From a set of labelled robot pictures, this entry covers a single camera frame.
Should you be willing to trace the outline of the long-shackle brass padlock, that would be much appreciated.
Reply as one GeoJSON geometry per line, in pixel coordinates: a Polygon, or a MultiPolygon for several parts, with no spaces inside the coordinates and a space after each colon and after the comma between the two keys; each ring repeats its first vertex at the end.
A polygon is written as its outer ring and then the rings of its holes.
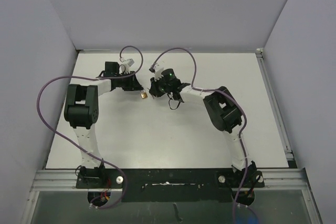
{"type": "Polygon", "coordinates": [[[147,92],[145,90],[141,90],[140,95],[142,99],[146,99],[148,97],[147,92]]]}

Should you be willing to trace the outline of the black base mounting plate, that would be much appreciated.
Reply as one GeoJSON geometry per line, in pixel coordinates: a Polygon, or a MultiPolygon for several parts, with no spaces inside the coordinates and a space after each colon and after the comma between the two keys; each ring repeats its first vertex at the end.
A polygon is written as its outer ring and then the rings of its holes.
{"type": "Polygon", "coordinates": [[[106,169],[100,176],[77,175],[76,188],[88,189],[88,199],[102,206],[105,196],[118,191],[126,202],[232,202],[251,204],[254,190],[265,186],[261,171],[253,168],[245,175],[231,168],[125,169],[124,175],[106,169]]]}

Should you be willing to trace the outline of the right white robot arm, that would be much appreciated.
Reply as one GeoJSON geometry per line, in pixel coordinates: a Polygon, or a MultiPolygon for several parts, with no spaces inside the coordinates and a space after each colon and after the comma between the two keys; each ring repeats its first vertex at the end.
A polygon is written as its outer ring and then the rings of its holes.
{"type": "Polygon", "coordinates": [[[215,129],[223,132],[230,151],[232,167],[237,169],[234,173],[234,182],[241,187],[251,183],[253,175],[246,169],[251,165],[243,139],[243,129],[246,127],[245,115],[237,102],[222,86],[214,90],[193,88],[190,83],[181,82],[172,68],[150,68],[154,76],[150,79],[151,96],[160,98],[167,95],[170,100],[182,103],[194,103],[205,108],[208,117],[215,129]]]}

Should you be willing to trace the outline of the aluminium frame rail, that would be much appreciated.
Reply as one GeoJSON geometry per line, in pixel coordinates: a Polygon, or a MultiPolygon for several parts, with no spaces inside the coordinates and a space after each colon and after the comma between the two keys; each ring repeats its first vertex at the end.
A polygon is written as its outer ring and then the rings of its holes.
{"type": "Polygon", "coordinates": [[[256,54],[256,58],[257,58],[257,62],[259,65],[259,69],[263,78],[263,82],[266,88],[266,92],[269,98],[269,102],[270,102],[270,106],[275,118],[275,122],[276,122],[276,126],[279,132],[279,136],[281,139],[281,143],[283,146],[283,150],[286,156],[286,160],[288,163],[288,166],[290,169],[297,169],[298,164],[296,162],[296,157],[295,154],[293,152],[292,146],[290,144],[289,138],[288,138],[288,134],[286,131],[286,127],[280,112],[280,108],[275,96],[275,93],[273,91],[271,82],[270,82],[270,78],[266,69],[266,65],[264,62],[264,55],[263,55],[264,49],[263,48],[257,48],[255,51],[256,54]]]}

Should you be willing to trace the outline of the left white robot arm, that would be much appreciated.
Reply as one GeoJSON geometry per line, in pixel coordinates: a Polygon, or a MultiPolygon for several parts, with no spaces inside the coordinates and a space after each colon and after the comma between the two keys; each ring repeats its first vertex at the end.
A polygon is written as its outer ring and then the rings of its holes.
{"type": "Polygon", "coordinates": [[[133,64],[133,59],[122,60],[121,63],[107,61],[99,80],[91,81],[86,86],[68,86],[64,117],[73,128],[79,146],[84,149],[81,154],[79,179],[96,188],[104,186],[108,181],[95,133],[95,123],[99,117],[99,97],[116,88],[123,91],[143,91],[135,72],[130,69],[133,64]]]}

